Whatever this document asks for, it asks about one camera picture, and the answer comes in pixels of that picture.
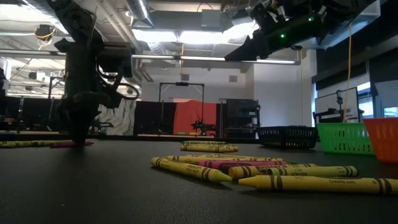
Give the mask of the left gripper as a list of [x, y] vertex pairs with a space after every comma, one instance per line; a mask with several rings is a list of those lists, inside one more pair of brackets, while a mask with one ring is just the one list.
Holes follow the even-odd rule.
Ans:
[[91, 114], [97, 113], [99, 105], [113, 109], [121, 102], [117, 88], [104, 82], [98, 72], [97, 57], [102, 51], [102, 44], [94, 47], [62, 42], [62, 52], [66, 54], [62, 111], [70, 114], [70, 136], [77, 146], [84, 145]]

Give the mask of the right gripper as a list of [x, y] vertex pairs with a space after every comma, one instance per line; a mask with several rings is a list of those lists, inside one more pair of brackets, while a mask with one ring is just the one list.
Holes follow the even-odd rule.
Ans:
[[246, 37], [243, 45], [224, 57], [227, 62], [256, 61], [257, 58], [266, 59], [270, 54], [281, 49], [289, 48], [311, 38], [322, 39], [326, 36], [326, 27], [320, 16], [294, 17], [277, 21], [268, 17], [255, 31], [252, 38]]

